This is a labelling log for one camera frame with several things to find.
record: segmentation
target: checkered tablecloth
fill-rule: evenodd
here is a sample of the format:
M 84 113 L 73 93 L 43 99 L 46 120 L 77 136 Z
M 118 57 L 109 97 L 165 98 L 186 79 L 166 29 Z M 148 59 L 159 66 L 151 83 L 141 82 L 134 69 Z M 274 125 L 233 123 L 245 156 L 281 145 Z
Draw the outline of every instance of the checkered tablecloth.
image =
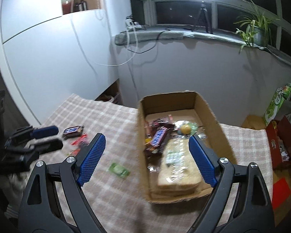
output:
M 107 232 L 187 232 L 208 199 L 203 197 L 175 204 L 150 204 L 144 200 L 139 188 L 137 109 L 72 95 L 43 126 L 49 125 L 56 125 L 60 134 L 67 127 L 84 125 L 90 140 L 98 132 L 106 136 L 106 149 L 91 180 L 82 189 Z M 225 124 L 222 129 L 238 164 L 258 163 L 272 196 L 272 163 L 266 132 Z M 63 161 L 75 149 L 70 145 L 72 141 L 64 141 L 62 150 L 42 155 L 40 160 L 47 164 Z M 131 171 L 127 179 L 122 180 L 108 171 L 113 162 Z M 74 224 L 60 184 L 57 189 L 66 220 Z M 219 224 L 227 221 L 236 191 L 235 184 Z

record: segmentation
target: red box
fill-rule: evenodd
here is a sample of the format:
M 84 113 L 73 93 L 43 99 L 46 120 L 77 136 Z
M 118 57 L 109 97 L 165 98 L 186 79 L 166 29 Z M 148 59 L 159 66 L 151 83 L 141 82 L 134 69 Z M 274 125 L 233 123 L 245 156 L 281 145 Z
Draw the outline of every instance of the red box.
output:
M 280 122 L 277 122 L 277 132 L 270 122 L 266 127 L 266 133 L 268 136 L 269 147 L 271 148 L 272 165 L 273 169 L 283 169 L 291 167 L 291 124 L 286 116 L 282 118 Z M 277 135 L 283 140 L 283 143 L 289 154 L 289 161 L 283 162 L 281 159 L 281 153 L 279 148 L 279 142 Z

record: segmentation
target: window sill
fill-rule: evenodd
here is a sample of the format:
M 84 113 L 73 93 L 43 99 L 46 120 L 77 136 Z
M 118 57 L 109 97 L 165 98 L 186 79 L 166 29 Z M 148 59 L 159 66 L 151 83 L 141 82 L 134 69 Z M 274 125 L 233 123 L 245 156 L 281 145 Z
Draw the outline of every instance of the window sill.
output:
M 163 32 L 166 28 L 169 27 L 169 31 Z M 190 26 L 168 26 L 168 25 L 156 25 L 156 26 L 147 26 L 146 30 L 137 30 L 137 38 L 138 42 L 149 42 L 156 41 L 158 34 L 159 40 L 181 40 L 185 37 L 200 39 L 200 40 L 215 40 L 225 43 L 232 43 L 237 45 L 243 45 L 244 42 L 241 38 L 233 32 L 214 29 L 213 34 L 209 34 L 205 32 L 205 29 L 199 27 L 196 32 L 192 32 L 191 30 L 186 29 L 174 29 L 175 27 L 183 27 L 189 28 Z M 129 32 L 130 43 L 134 44 L 136 42 L 134 37 L 134 32 Z M 127 44 L 127 35 L 126 32 L 122 32 L 117 34 L 114 38 L 114 43 L 117 46 L 125 46 Z M 291 57 L 284 52 L 281 52 L 274 48 L 273 46 L 262 47 L 255 45 L 255 48 L 266 51 L 273 55 L 275 58 L 285 63 L 286 65 L 291 67 Z

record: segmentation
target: tripod leg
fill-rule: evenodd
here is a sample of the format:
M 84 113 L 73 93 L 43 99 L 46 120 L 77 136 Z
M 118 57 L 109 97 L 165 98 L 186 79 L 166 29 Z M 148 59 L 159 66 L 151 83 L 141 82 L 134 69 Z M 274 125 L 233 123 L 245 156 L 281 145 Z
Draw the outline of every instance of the tripod leg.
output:
M 193 26 L 193 28 L 192 28 L 192 31 L 195 31 L 195 27 L 196 27 L 196 25 L 197 25 L 197 23 L 198 23 L 198 20 L 199 20 L 199 18 L 200 18 L 200 13 L 202 12 L 202 9 L 203 9 L 203 8 L 200 8 L 199 12 L 197 13 L 196 21 L 195 21 L 195 23 L 194 23 L 194 26 Z
M 206 32 L 208 32 L 208 28 L 209 28 L 210 29 L 210 33 L 213 34 L 212 27 L 211 27 L 211 24 L 210 24 L 210 21 L 209 21 L 209 17 L 208 17 L 208 11 L 207 11 L 206 8 L 204 8 L 204 14 L 205 14 L 206 22 L 207 22 Z

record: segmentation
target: yellow round candy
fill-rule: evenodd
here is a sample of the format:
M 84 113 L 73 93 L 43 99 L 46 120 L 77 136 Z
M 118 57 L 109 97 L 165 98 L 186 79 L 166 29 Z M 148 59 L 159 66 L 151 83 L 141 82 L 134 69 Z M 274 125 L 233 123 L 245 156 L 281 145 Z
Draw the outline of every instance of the yellow round candy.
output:
M 180 126 L 180 131 L 182 134 L 188 135 L 191 133 L 191 126 L 188 124 L 183 124 Z

